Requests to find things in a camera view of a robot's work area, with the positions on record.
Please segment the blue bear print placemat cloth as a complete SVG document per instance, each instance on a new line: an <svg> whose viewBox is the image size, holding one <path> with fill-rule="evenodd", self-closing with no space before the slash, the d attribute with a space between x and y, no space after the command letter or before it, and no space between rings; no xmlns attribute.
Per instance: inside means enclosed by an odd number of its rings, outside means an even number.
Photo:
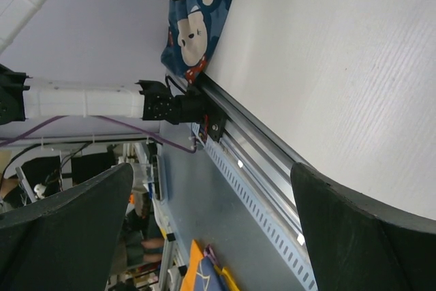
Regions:
<svg viewBox="0 0 436 291"><path fill-rule="evenodd" d="M168 41L161 62L193 84L211 60L232 0L171 0Z"/></svg>

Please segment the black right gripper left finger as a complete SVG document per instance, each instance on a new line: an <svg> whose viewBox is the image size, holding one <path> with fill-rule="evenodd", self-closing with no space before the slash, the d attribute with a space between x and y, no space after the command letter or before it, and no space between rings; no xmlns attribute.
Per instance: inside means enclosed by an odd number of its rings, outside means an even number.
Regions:
<svg viewBox="0 0 436 291"><path fill-rule="evenodd" d="M1 214L1 289L104 290L133 181L119 164Z"/></svg>

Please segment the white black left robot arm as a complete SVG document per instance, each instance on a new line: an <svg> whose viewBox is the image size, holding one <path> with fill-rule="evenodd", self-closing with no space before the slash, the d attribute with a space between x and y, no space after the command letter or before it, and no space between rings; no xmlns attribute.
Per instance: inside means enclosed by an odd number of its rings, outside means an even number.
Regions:
<svg viewBox="0 0 436 291"><path fill-rule="evenodd" d="M50 0L1 0L1 48L19 40ZM123 124L216 123L198 80L232 0L60 0L25 48L20 72L1 67L1 124L37 128L67 117Z"/></svg>

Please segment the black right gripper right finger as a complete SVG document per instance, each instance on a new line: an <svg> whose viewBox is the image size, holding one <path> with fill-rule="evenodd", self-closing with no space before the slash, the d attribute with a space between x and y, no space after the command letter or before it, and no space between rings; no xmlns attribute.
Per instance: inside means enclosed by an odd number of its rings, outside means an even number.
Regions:
<svg viewBox="0 0 436 291"><path fill-rule="evenodd" d="M434 290L435 220L303 164L290 180L319 290Z"/></svg>

